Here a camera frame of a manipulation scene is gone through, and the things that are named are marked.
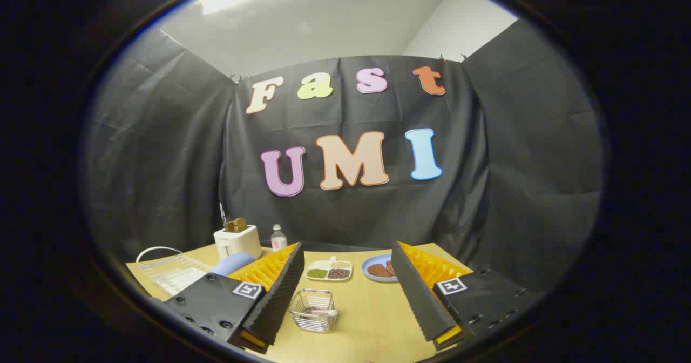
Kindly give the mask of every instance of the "black cloth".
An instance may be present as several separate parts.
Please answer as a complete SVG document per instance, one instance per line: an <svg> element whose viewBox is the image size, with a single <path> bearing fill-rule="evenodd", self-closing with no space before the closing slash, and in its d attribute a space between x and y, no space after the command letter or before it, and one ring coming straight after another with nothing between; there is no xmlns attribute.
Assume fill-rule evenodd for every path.
<svg viewBox="0 0 691 363"><path fill-rule="evenodd" d="M577 72L524 21L463 62L486 115L489 212L473 264L547 290L589 237L604 129Z"/></svg>
<svg viewBox="0 0 691 363"><path fill-rule="evenodd" d="M96 242L121 261L148 247L187 251L214 242L234 83L151 29L101 85L84 138L84 200Z"/></svg>
<svg viewBox="0 0 691 363"><path fill-rule="evenodd" d="M426 93L415 68L440 72L446 94ZM388 88L361 94L355 75L379 67ZM301 80L331 75L329 97L301 100ZM267 108L245 113L252 83L284 77ZM517 21L462 63L407 56L319 60L235 85L160 31L125 51L103 82L85 137L86 207L93 235L121 261L164 245L213 242L229 218L259 226L264 243L281 224L290 243L315 250L436 242L471 265L489 264L518 284L547 290L578 255L602 188L602 128L593 98L563 56ZM429 127L444 173L410 178L405 131ZM351 151L381 131L389 183L325 191L318 137ZM299 195L275 196L262 152L303 146Z"/></svg>
<svg viewBox="0 0 691 363"><path fill-rule="evenodd" d="M430 66L441 73L442 96L430 95L412 71ZM388 87L362 94L355 78L363 68L381 68ZM302 79L316 72L331 75L333 92L324 98L297 96ZM261 112L246 114L252 85L283 77ZM412 146L404 134L432 129L439 178L417 181ZM338 135L351 152L361 134L383 132L386 184L325 191L324 162L316 139ZM291 183L286 149L303 146L304 189L294 197L269 190L261 153L281 151L281 180ZM281 224L293 240L391 248L394 240L417 245L436 242L456 256L473 247L473 223L482 215L488 177L484 115L469 78L457 62L409 56L356 56L318 60L242 80L227 115L222 200L229 217L256 224L261 238Z"/></svg>

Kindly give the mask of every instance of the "wire basket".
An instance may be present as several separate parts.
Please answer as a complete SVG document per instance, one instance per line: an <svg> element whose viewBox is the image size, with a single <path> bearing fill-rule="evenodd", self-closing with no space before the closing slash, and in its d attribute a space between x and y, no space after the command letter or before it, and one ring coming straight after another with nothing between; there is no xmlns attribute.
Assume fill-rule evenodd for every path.
<svg viewBox="0 0 691 363"><path fill-rule="evenodd" d="M299 290L293 296L288 311L300 329L318 333L330 331L338 314L333 294L328 290L316 289Z"/></svg>
<svg viewBox="0 0 691 363"><path fill-rule="evenodd" d="M178 254L174 257L154 260L145 264L139 263L141 255L150 250L173 250L178 252ZM169 247L151 247L143 250L138 255L135 263L139 265L141 272L151 282L161 287L171 297L188 288L211 270L209 265L194 260L182 252Z"/></svg>

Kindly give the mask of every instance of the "table surface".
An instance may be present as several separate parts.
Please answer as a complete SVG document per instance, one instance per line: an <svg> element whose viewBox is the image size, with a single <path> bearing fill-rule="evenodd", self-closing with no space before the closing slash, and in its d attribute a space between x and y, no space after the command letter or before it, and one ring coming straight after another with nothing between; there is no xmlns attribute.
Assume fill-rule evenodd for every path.
<svg viewBox="0 0 691 363"><path fill-rule="evenodd" d="M415 246L471 271L434 243ZM262 248L262 257L271 252ZM425 341L412 309L398 282L372 281L363 274L361 265L370 257L390 254L391 250L367 252L304 252L304 267L316 260L347 260L353 263L353 276L347 281L314 281L303 275L296 291L302 288L329 290L338 309L336 324L330 333L302 331L286 311L276 342L269 347L266 359L280 363L328 361L329 363L373 363L420 361L434 356L432 341ZM185 252L188 257L214 266L220 259L215 244ZM147 264L157 260L141 262ZM163 301L170 298L165 290L149 281L137 264L127 264L134 277L151 296Z"/></svg>

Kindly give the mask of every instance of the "pink letter u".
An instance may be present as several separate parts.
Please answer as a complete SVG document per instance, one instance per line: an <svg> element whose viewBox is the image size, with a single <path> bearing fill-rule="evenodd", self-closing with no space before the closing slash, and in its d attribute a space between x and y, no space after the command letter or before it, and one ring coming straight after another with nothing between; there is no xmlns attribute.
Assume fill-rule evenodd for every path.
<svg viewBox="0 0 691 363"><path fill-rule="evenodd" d="M271 193L281 197L292 197L298 195L304 187L304 174L302 169L302 156L304 147L291 147L286 150L286 155L290 157L290 165L293 171L293 182L284 184L279 176L279 151L266 151L261 154L264 161L264 174L266 183L269 185Z"/></svg>

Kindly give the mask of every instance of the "yellow foam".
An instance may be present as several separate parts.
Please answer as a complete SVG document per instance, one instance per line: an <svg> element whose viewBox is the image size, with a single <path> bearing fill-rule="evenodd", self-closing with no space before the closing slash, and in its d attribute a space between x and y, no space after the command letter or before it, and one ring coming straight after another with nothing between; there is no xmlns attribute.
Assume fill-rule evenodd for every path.
<svg viewBox="0 0 691 363"><path fill-rule="evenodd" d="M237 279L238 281L250 282L250 284L260 284L264 289L269 291L271 286L281 274L281 270L288 261L293 250L295 250L298 243L287 246L266 257L255 260L249 265L230 274L228 278Z"/></svg>
<svg viewBox="0 0 691 363"><path fill-rule="evenodd" d="M401 242L398 242L398 244L401 246L403 252L408 257L408 259L410 259L410 262L412 263L413 267L415 267L415 269L417 270L417 274L419 274L420 278L422 278L422 281L425 282L425 285L430 290L434 288L434 285L437 282L447 281L449 279L461 277L463 275L470 274L471 272L473 272L467 267L459 267L458 265L452 264L451 262L447 262L446 260L441 259L440 257L435 257L432 254L428 254L427 252L419 250L413 247L412 245L407 245ZM437 299L437 301L439 301L439 297L437 297L437 294L435 294L434 297ZM456 325L453 328L450 328L448 331L444 332L444 334L442 334L435 340L437 341L437 343L442 344L445 341L450 340L460 332L461 327Z"/></svg>
<svg viewBox="0 0 691 363"><path fill-rule="evenodd" d="M454 326L453 328L449 329L448 331L444 332L444 334L439 336L439 338L436 339L437 343L442 344L445 341L453 338L454 336L456 336L456 334L459 334L459 333L461 333L461 327Z"/></svg>
<svg viewBox="0 0 691 363"><path fill-rule="evenodd" d="M242 338L244 338L245 340L249 341L250 343L252 343L252 344L254 344L254 345L256 345L256 346L259 346L259 347L261 347L261 348L264 348L264 346L266 345L266 344L264 344L263 341L261 341L260 339L255 338L255 336L252 336L251 333L245 331L244 329L242 330L242 332L240 332L240 336L242 336Z"/></svg>

